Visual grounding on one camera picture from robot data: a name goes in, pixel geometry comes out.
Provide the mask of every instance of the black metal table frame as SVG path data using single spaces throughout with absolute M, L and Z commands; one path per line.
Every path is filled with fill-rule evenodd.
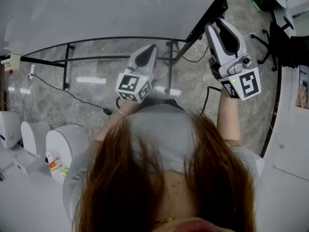
M 72 44 L 75 43 L 81 43 L 81 42 L 87 42 L 87 41 L 96 41 L 96 40 L 109 40 L 109 39 L 154 39 L 154 40 L 165 40 L 165 41 L 170 41 L 168 44 L 170 47 L 170 54 L 169 58 L 164 58 L 164 57 L 158 57 L 159 60 L 167 60 L 169 61 L 169 78 L 168 78 L 168 87 L 166 88 L 166 93 L 170 93 L 170 88 L 171 88 L 171 78 L 172 78 L 172 67 L 174 66 L 175 63 L 179 61 L 179 59 L 188 51 L 188 49 L 198 40 L 201 39 L 202 34 L 204 33 L 205 30 L 205 25 L 208 22 L 213 21 L 216 17 L 221 15 L 223 12 L 225 12 L 223 7 L 223 3 L 225 0 L 215 0 L 212 5 L 209 7 L 209 9 L 206 11 L 206 13 L 202 16 L 200 21 L 196 24 L 194 29 L 191 31 L 189 36 L 187 37 L 186 40 L 179 40 L 179 39 L 172 39 L 172 38 L 160 38 L 160 37 L 107 37 L 107 38 L 96 38 L 96 39 L 88 39 L 88 40 L 80 40 L 80 41 L 74 41 L 74 42 L 69 42 L 69 43 L 63 43 L 63 44 L 58 44 L 58 45 L 53 45 L 51 47 L 47 47 L 35 52 L 28 53 L 26 55 L 23 55 L 20 58 L 20 61 L 23 62 L 31 62 L 31 63 L 37 63 L 37 64 L 44 64 L 44 65 L 50 65 L 50 66 L 56 66 L 56 67 L 61 67 L 63 68 L 63 84 L 62 84 L 62 89 L 65 90 L 66 88 L 69 88 L 69 84 L 66 82 L 67 79 L 67 64 L 70 61 L 80 61 L 80 60 L 89 60 L 89 59 L 124 59 L 124 58 L 130 58 L 130 56 L 97 56 L 97 57 L 85 57 L 85 58 L 68 58 L 69 57 L 69 51 L 70 49 L 74 49 L 74 46 Z M 173 44 L 177 42 L 185 42 L 185 45 L 183 48 L 179 51 L 176 57 L 173 58 Z M 47 60 L 42 60 L 42 59 L 37 59 L 37 58 L 29 58 L 28 56 L 37 53 L 39 51 L 43 51 L 46 49 L 50 49 L 53 47 L 61 46 L 61 45 L 66 45 L 66 54 L 65 54 L 65 59 L 60 59 L 56 61 L 47 61 Z M 9 57 L 6 56 L 0 56 L 1 60 L 8 59 Z

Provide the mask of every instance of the orange label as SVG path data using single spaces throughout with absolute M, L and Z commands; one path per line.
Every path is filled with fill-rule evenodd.
M 53 168 L 55 168 L 55 167 L 57 167 L 57 164 L 53 161 L 52 163 L 50 163 L 49 164 L 49 168 L 50 169 L 53 169 Z

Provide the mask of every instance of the black cable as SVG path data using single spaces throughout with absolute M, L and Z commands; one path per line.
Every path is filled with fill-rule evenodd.
M 214 90 L 217 90 L 217 91 L 219 91 L 219 92 L 221 92 L 221 89 L 219 89 L 219 88 L 216 88 L 216 87 L 213 87 L 213 86 L 208 86 L 207 87 L 207 96 L 206 96 L 206 99 L 205 99 L 205 102 L 204 102 L 204 106 L 203 106 L 203 109 L 202 109 L 202 112 L 201 112 L 201 115 L 204 113 L 204 111 L 205 111 L 205 107 L 206 107 L 206 103 L 207 103 L 207 101 L 208 101 L 208 96 L 209 96 L 209 89 L 214 89 Z
M 178 52 L 180 52 L 179 47 L 178 47 L 178 42 L 176 43 L 176 46 L 177 46 Z M 200 61 L 202 60 L 202 58 L 206 55 L 206 52 L 207 52 L 208 48 L 209 48 L 209 45 L 207 46 L 207 48 L 206 48 L 206 50 L 205 50 L 205 52 L 204 52 L 204 55 L 203 55 L 199 60 L 197 60 L 197 61 L 189 60 L 189 59 L 187 59 L 185 56 L 182 56 L 182 57 L 183 57 L 185 60 L 189 61 L 189 62 L 198 63 L 198 62 L 200 62 Z
M 52 88 L 54 88 L 54 89 L 58 89 L 58 90 L 61 90 L 61 91 L 63 91 L 63 92 L 68 93 L 68 94 L 71 95 L 73 98 L 75 98 L 76 100 L 80 101 L 81 103 L 90 104 L 90 105 L 96 106 L 96 107 L 98 107 L 98 108 L 103 109 L 103 112 L 104 112 L 106 115 L 108 115 L 108 116 L 112 115 L 111 110 L 109 110 L 108 108 L 100 107 L 100 106 L 95 105 L 95 104 L 92 104 L 92 103 L 90 103 L 90 102 L 82 101 L 82 100 L 78 99 L 77 97 L 75 97 L 74 95 L 72 95 L 70 92 L 67 92 L 66 90 L 62 90 L 62 89 L 60 89 L 60 88 L 51 86 L 50 84 L 48 84 L 47 82 L 45 82 L 44 80 L 42 80 L 42 79 L 41 79 L 40 77 L 38 77 L 37 75 L 34 75 L 34 74 L 31 74 L 31 75 L 33 75 L 33 76 L 39 78 L 42 82 L 44 82 L 44 83 L 45 83 L 46 85 L 48 85 L 49 87 L 52 87 Z
M 117 99 L 116 99 L 116 106 L 117 106 L 118 109 L 120 109 L 120 106 L 118 104 L 119 100 L 120 100 L 120 97 L 118 96 Z
M 173 50 L 173 52 L 175 52 L 175 53 L 178 54 L 178 53 L 180 52 L 179 47 L 178 47 L 178 43 L 176 43 L 176 46 L 177 46 L 178 51 Z M 206 52 L 207 52 L 208 48 L 209 48 L 209 45 L 207 46 L 207 48 L 206 48 L 206 50 L 205 50 L 205 52 L 204 52 L 204 55 L 203 55 L 199 60 L 197 60 L 197 61 L 189 60 L 189 59 L 187 59 L 185 56 L 182 56 L 182 57 L 183 57 L 185 60 L 187 60 L 187 61 L 189 61 L 189 62 L 191 62 L 191 63 L 198 63 L 198 62 L 200 62 L 200 61 L 202 60 L 202 58 L 206 55 Z M 162 57 L 164 58 L 164 56 L 165 56 L 167 53 L 170 53 L 170 51 L 165 52 L 165 53 L 162 55 Z M 170 64 L 166 63 L 166 60 L 163 60 L 163 61 L 164 61 L 164 63 L 165 63 L 167 66 L 170 66 Z
M 170 51 L 168 51 L 168 52 L 164 53 L 164 54 L 162 55 L 162 57 L 164 58 L 164 56 L 165 56 L 167 53 L 170 53 Z

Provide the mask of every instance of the electrical outlet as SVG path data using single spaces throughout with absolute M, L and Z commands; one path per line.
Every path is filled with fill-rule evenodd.
M 32 65 L 31 65 L 31 70 L 30 70 L 30 79 L 33 79 L 34 70 L 35 70 L 35 64 L 32 64 Z

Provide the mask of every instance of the office chair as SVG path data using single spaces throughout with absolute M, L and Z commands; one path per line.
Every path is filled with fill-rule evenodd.
M 266 53 L 263 60 L 258 60 L 257 64 L 264 64 L 266 59 L 268 59 L 268 57 L 271 55 L 272 60 L 275 65 L 275 67 L 271 69 L 273 72 L 278 70 L 276 57 L 278 58 L 278 65 L 289 66 L 292 68 L 297 68 L 298 66 L 297 57 L 292 56 L 293 53 L 294 54 L 296 53 L 292 49 L 294 47 L 292 46 L 292 44 L 299 44 L 299 42 L 303 40 L 302 39 L 297 39 L 297 40 L 289 39 L 289 36 L 284 32 L 284 30 L 288 27 L 291 27 L 291 29 L 294 30 L 294 27 L 285 16 L 284 16 L 284 20 L 286 24 L 283 27 L 280 27 L 275 22 L 271 22 L 269 33 L 265 29 L 262 30 L 262 32 L 267 35 L 268 43 L 261 40 L 259 37 L 255 36 L 254 34 L 250 35 L 252 39 L 257 39 L 268 49 L 268 52 Z
M 290 38 L 291 63 L 294 68 L 298 65 L 309 66 L 309 36 Z

